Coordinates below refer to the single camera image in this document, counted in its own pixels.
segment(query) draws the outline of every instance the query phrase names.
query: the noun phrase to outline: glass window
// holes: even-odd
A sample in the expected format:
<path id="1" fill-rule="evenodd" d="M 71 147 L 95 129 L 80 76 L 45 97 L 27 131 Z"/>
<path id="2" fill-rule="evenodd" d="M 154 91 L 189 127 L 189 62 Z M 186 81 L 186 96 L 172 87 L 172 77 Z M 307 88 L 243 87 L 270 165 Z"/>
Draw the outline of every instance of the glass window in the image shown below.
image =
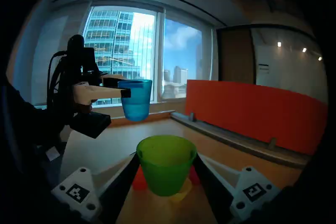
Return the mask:
<path id="1" fill-rule="evenodd" d="M 141 9 L 139 12 L 111 11 L 110 6 L 104 8 L 93 7 L 83 34 L 85 47 L 93 47 L 95 50 L 98 68 L 110 74 L 121 74 L 128 79 L 152 79 L 156 13 L 143 14 Z M 101 39 L 110 40 L 102 43 Z M 107 104 L 107 100 L 109 104 L 121 102 L 120 99 L 102 100 L 105 102 L 103 104 Z"/>
<path id="2" fill-rule="evenodd" d="M 188 79 L 202 79 L 202 32 L 165 20 L 162 97 L 186 97 Z"/>

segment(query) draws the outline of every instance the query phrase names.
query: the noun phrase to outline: table surface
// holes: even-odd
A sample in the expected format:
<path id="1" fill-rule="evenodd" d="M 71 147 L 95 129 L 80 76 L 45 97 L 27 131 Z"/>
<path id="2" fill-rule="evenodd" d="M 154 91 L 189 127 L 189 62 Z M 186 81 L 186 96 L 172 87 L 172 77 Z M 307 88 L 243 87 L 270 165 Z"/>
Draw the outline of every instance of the table surface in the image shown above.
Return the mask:
<path id="1" fill-rule="evenodd" d="M 72 131 L 61 167 L 61 181 L 81 166 L 99 174 L 132 154 L 144 138 L 173 134 L 187 138 L 197 151 L 235 170 L 253 166 L 275 186 L 293 185 L 301 170 L 282 166 L 229 147 L 172 119 L 107 128 L 97 139 Z M 146 191 L 129 191 L 117 223 L 215 223 L 201 186 L 193 186 L 179 203 Z"/>

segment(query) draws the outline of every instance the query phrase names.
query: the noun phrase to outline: red object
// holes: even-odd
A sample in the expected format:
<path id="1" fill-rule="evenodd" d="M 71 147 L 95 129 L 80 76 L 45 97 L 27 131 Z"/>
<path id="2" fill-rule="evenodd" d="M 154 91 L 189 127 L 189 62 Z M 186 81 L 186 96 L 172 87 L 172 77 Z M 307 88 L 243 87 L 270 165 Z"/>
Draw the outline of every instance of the red object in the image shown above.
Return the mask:
<path id="1" fill-rule="evenodd" d="M 147 189 L 147 182 L 146 179 L 144 178 L 144 172 L 142 171 L 141 166 L 139 166 L 138 171 L 135 174 L 132 186 L 134 190 Z"/>
<path id="2" fill-rule="evenodd" d="M 188 80 L 186 115 L 239 134 L 312 155 L 328 106 L 288 90 L 225 81 Z"/>
<path id="3" fill-rule="evenodd" d="M 200 184 L 200 179 L 197 176 L 197 173 L 195 171 L 195 167 L 192 165 L 190 168 L 190 173 L 189 173 L 189 179 L 192 182 L 193 185 L 198 185 Z"/>

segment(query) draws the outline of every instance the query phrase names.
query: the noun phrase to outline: plastic cup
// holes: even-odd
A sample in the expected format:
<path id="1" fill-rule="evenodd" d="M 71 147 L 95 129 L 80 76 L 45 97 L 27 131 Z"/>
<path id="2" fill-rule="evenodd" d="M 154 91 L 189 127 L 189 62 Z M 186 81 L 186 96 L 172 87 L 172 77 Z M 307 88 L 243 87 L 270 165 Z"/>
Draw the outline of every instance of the plastic cup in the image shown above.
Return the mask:
<path id="1" fill-rule="evenodd" d="M 143 139 L 136 148 L 148 188 L 158 196 L 178 193 L 196 157 L 195 145 L 182 137 L 159 135 Z"/>
<path id="2" fill-rule="evenodd" d="M 118 87 L 131 89 L 130 98 L 121 98 L 125 117 L 130 121 L 146 119 L 150 111 L 152 81 L 150 79 L 123 80 L 118 82 Z"/>

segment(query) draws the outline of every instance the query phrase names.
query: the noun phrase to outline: cloud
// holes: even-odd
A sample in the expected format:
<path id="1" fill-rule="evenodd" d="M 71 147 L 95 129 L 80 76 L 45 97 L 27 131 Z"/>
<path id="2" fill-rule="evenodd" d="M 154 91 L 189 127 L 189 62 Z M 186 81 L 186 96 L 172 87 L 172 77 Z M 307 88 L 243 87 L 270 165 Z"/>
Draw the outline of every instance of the cloud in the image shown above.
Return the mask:
<path id="1" fill-rule="evenodd" d="M 197 36 L 198 33 L 199 31 L 192 27 L 179 27 L 175 33 L 165 36 L 164 46 L 168 49 L 184 49 L 188 40 Z"/>

